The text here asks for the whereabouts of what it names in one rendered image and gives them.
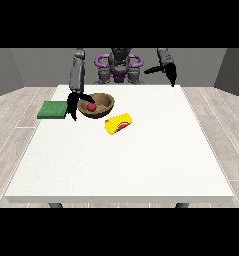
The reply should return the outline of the yellow cup with melon print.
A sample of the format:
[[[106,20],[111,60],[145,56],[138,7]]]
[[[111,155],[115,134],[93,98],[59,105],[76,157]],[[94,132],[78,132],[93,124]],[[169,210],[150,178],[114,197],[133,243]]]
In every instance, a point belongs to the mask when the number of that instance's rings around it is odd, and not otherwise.
[[[128,113],[124,113],[107,119],[105,121],[105,129],[110,135],[113,135],[129,126],[131,123],[132,117]]]

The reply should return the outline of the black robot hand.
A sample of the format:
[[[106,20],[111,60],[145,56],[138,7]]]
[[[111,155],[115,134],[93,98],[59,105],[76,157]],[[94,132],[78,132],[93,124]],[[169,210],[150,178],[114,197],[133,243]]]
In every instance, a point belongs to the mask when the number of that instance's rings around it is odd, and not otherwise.
[[[76,110],[79,100],[85,100],[90,103],[95,103],[90,95],[84,93],[71,92],[67,98],[67,113],[71,115],[74,121],[77,120]]]
[[[152,74],[156,72],[162,72],[166,74],[169,79],[171,86],[174,87],[177,79],[176,65],[174,63],[169,63],[167,65],[159,65],[156,67],[149,68],[144,71],[145,74]]]

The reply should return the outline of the brown wooden bowl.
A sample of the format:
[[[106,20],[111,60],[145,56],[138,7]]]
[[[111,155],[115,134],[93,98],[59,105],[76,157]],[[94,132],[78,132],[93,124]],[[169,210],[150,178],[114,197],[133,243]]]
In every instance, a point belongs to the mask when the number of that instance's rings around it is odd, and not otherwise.
[[[87,109],[88,102],[80,100],[77,104],[78,110],[86,117],[92,119],[103,118],[108,115],[114,107],[115,100],[110,94],[106,93],[93,93],[91,97],[95,101],[96,110],[89,111]]]

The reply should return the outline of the green square pad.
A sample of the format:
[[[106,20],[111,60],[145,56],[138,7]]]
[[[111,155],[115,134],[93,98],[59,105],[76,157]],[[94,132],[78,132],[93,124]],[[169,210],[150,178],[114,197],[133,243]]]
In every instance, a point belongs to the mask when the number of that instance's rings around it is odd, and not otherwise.
[[[44,101],[38,114],[38,119],[64,119],[66,116],[66,101]]]

